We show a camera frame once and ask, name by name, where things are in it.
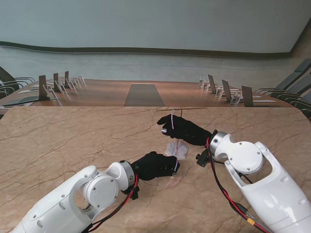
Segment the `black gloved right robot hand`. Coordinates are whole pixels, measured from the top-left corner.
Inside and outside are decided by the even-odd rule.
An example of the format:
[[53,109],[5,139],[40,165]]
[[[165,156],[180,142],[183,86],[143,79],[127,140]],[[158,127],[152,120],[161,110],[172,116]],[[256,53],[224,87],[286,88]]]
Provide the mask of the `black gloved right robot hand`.
[[171,114],[162,117],[158,122],[162,125],[164,135],[181,139],[194,146],[205,146],[212,133],[199,127],[193,122]]

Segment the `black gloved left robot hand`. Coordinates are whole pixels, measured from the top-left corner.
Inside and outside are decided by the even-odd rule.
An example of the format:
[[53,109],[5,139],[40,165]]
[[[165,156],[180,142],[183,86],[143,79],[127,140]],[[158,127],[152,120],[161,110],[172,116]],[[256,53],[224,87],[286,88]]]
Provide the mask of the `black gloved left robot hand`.
[[164,156],[152,151],[134,161],[131,167],[139,179],[150,181],[160,177],[170,177],[175,174],[180,163],[175,156]]

